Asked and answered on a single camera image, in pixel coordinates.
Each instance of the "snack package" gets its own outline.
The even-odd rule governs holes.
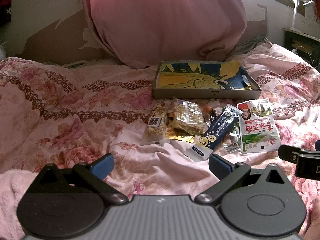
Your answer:
[[[208,127],[210,127],[222,112],[222,107],[218,100],[208,103],[203,109],[202,114]]]
[[[199,138],[196,144],[185,150],[184,155],[195,162],[205,161],[241,114],[242,111],[228,104],[216,122]]]
[[[218,100],[210,102],[207,104],[203,110],[204,120],[210,127],[217,120],[217,116],[223,111]],[[240,131],[239,131],[239,122],[233,124],[232,128],[226,135],[223,137],[220,145],[219,152],[222,155],[229,154],[231,152],[241,149],[241,140],[240,140]]]
[[[240,117],[243,153],[276,151],[281,145],[268,99],[249,100],[237,104]]]
[[[169,121],[167,132],[165,136],[169,139],[175,139],[180,141],[185,141],[189,143],[194,143],[194,136],[180,129],[176,129],[172,127],[172,120]]]
[[[181,129],[194,136],[202,135],[205,131],[205,123],[199,106],[195,103],[172,99],[173,128]]]
[[[163,145],[170,142],[170,140],[165,137],[167,131],[167,112],[168,107],[166,102],[157,101],[154,104],[141,145]]]

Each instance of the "logo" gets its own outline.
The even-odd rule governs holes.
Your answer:
[[[276,143],[276,139],[275,138],[270,138],[267,141],[268,144],[270,144],[270,146],[274,145]]]
[[[162,203],[162,202],[165,201],[165,199],[162,197],[162,198],[157,199],[157,201],[158,201],[159,203]]]
[[[216,137],[212,134],[210,134],[208,137],[200,137],[197,144],[200,146],[207,146],[210,142],[214,142],[216,140]]]

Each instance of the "metal screw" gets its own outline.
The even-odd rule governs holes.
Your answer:
[[[125,202],[127,197],[121,193],[116,193],[110,196],[110,200],[114,203],[120,204]]]
[[[211,202],[213,200],[213,197],[211,195],[209,195],[209,194],[202,193],[202,194],[196,196],[196,200],[199,203],[207,204],[207,203],[209,203],[209,202]]]

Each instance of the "cartoon illustration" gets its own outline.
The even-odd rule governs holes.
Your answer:
[[[249,89],[239,62],[162,64],[157,88]]]
[[[243,120],[249,120],[251,118],[251,110],[250,109],[242,109],[242,119]]]

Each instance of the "bed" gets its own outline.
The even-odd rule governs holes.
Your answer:
[[[230,60],[239,60],[261,86],[260,97],[273,103],[282,143],[314,149],[320,137],[319,72],[271,43]],[[0,62],[0,239],[23,236],[15,209],[46,163],[71,168],[112,153],[115,168],[105,182],[129,198],[134,194],[194,197],[218,182],[207,161],[194,163],[183,155],[188,142],[140,146],[154,103],[156,67],[133,69],[111,63],[66,68],[14,57]],[[209,102],[194,101],[200,106]],[[219,101],[235,106],[243,100]],[[300,232],[304,234],[320,189],[317,181],[294,177],[294,165],[280,160],[277,152],[233,152],[224,158],[253,168],[277,163],[306,204],[308,216]]]

